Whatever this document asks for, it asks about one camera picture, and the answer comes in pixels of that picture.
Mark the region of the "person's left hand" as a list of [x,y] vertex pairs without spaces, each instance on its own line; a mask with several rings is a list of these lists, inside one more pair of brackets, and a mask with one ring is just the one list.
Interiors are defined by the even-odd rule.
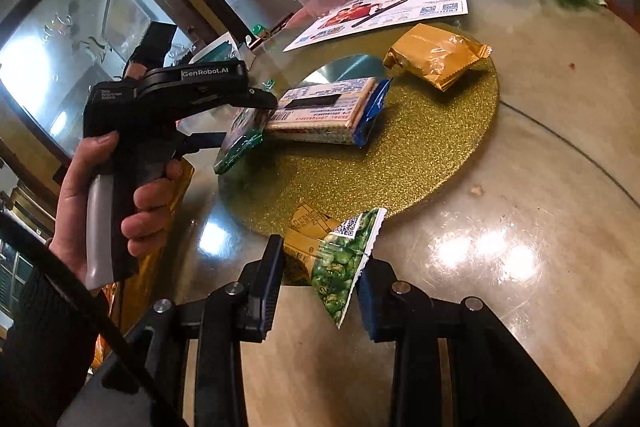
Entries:
[[117,143],[117,132],[83,139],[61,186],[49,249],[80,281],[85,280],[87,273],[86,220],[90,182],[96,167],[110,158]]

